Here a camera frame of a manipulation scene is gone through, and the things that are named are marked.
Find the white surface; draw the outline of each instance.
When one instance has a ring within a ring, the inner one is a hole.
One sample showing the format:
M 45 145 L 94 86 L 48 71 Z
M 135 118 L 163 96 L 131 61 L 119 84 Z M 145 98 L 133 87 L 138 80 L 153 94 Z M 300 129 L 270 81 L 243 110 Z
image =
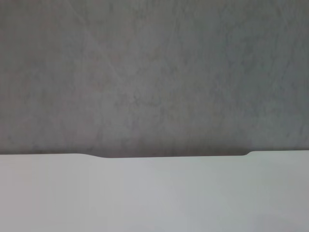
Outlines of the white surface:
M 309 152 L 0 156 L 4 232 L 305 232 Z

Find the white desk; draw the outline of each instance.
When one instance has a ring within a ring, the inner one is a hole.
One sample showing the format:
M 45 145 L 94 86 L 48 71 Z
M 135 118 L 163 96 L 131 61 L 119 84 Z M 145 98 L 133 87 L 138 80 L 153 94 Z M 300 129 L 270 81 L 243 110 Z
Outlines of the white desk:
M 307 232 L 309 152 L 0 156 L 2 232 Z

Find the white table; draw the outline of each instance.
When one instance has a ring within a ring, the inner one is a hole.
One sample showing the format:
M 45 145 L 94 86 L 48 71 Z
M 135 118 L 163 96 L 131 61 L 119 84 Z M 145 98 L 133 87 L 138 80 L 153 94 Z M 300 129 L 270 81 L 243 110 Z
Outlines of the white table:
M 3 232 L 307 232 L 309 151 L 0 156 Z

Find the gray textured surface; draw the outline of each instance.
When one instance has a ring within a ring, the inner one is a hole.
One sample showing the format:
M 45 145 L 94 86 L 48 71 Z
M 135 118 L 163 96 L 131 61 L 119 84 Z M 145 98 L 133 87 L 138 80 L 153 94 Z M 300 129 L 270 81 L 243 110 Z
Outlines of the gray textured surface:
M 307 0 L 0 0 L 0 153 L 309 148 Z

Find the gray wall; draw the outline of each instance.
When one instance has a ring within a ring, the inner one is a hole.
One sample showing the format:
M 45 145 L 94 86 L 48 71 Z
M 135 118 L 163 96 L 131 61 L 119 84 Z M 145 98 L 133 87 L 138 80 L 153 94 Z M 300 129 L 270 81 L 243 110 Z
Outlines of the gray wall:
M 0 153 L 309 147 L 307 0 L 0 0 Z

